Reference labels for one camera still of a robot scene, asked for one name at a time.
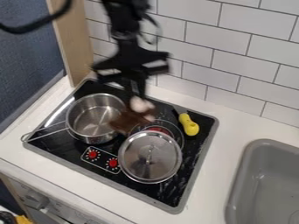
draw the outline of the tile backsplash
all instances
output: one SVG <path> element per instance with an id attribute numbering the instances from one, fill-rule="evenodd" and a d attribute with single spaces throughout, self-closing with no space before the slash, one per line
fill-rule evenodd
<path id="1" fill-rule="evenodd" d="M 299 127 L 299 0 L 150 0 L 171 53 L 149 84 Z M 85 0 L 96 60 L 116 51 L 101 3 Z M 156 29 L 143 22 L 148 39 Z"/>

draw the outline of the stainless steel pot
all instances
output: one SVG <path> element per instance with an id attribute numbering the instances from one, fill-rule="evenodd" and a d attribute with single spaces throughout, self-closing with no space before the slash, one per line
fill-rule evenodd
<path id="1" fill-rule="evenodd" d="M 177 173 L 182 164 L 182 152 L 169 135 L 145 130 L 126 139 L 119 149 L 118 162 L 130 179 L 157 184 Z"/>
<path id="2" fill-rule="evenodd" d="M 72 137 L 86 144 L 104 144 L 117 136 L 117 132 L 108 123 L 114 120 L 123 109 L 125 109 L 125 104 L 114 95 L 87 95 L 74 102 L 67 110 L 64 129 L 25 140 L 32 132 L 27 133 L 21 137 L 21 140 L 30 142 L 67 130 Z M 60 123 L 39 130 L 45 130 Z"/>

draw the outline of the black stovetop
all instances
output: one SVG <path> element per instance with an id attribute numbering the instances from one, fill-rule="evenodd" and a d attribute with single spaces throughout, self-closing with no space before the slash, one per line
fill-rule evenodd
<path id="1" fill-rule="evenodd" d="M 39 126 L 40 129 L 44 127 L 47 127 L 47 129 L 36 131 L 30 139 L 65 128 L 63 121 L 66 119 L 66 112 L 70 107 L 71 102 L 78 100 L 85 95 L 95 93 L 109 93 L 124 100 L 124 93 L 122 90 L 107 85 L 101 85 L 93 80 L 87 80 L 73 94 L 67 97 L 66 100 L 42 123 L 42 125 Z M 155 103 L 157 108 L 156 118 L 174 123 L 183 132 L 183 128 L 177 120 L 177 115 L 174 113 L 174 108 L 170 104 L 155 100 L 151 101 Z M 145 185 L 137 183 L 124 175 L 118 167 L 115 167 L 115 169 L 112 170 L 105 161 L 100 161 L 100 159 L 91 161 L 91 159 L 88 158 L 87 153 L 89 150 L 95 150 L 103 155 L 101 160 L 104 159 L 108 161 L 109 159 L 116 159 L 118 149 L 126 138 L 122 135 L 119 135 L 109 143 L 88 145 L 75 140 L 66 130 L 62 130 L 50 136 L 44 136 L 40 139 L 30 141 L 25 147 L 32 148 L 32 146 L 35 146 L 35 149 L 38 148 L 39 150 L 46 151 L 55 157 L 62 158 L 74 165 L 78 165 L 81 168 L 100 175 L 105 179 L 109 179 L 112 181 L 110 182 L 110 185 L 115 186 L 117 189 L 120 189 L 119 186 L 122 186 L 123 189 L 131 189 L 135 192 L 135 197 L 145 200 L 146 202 L 149 202 L 150 200 L 150 204 L 162 203 L 168 207 L 175 208 L 180 204 L 180 200 L 184 195 L 186 187 L 188 186 L 187 192 L 191 190 L 188 181 L 191 179 L 194 167 L 201 155 L 203 144 L 215 123 L 215 120 L 211 117 L 193 113 L 191 111 L 188 111 L 188 114 L 194 122 L 199 124 L 200 132 L 194 137 L 184 135 L 184 148 L 182 149 L 183 163 L 174 177 L 160 184 Z"/>

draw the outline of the toy stove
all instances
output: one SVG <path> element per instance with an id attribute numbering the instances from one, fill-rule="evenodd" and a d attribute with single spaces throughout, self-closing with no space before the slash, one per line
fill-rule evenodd
<path id="1" fill-rule="evenodd" d="M 183 134 L 183 139 L 177 138 L 173 129 L 184 132 L 174 107 L 149 99 L 156 105 L 157 120 L 149 127 L 136 127 L 135 132 L 157 130 L 171 135 L 182 146 L 183 163 L 172 178 L 159 184 L 145 185 L 128 178 L 118 165 L 118 149 L 126 139 L 125 136 L 119 135 L 104 144 L 88 145 L 72 138 L 65 129 L 66 112 L 72 102 L 95 93 L 109 93 L 125 100 L 123 90 L 86 80 L 33 131 L 24 147 L 166 212 L 180 213 L 217 129 L 217 121 L 188 110 L 191 119 L 200 126 L 200 132 L 193 137 Z"/>

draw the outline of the gray sink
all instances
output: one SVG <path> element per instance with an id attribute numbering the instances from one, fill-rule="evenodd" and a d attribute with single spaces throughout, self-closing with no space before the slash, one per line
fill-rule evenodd
<path id="1" fill-rule="evenodd" d="M 299 224 L 299 149 L 249 144 L 226 205 L 227 224 Z"/>

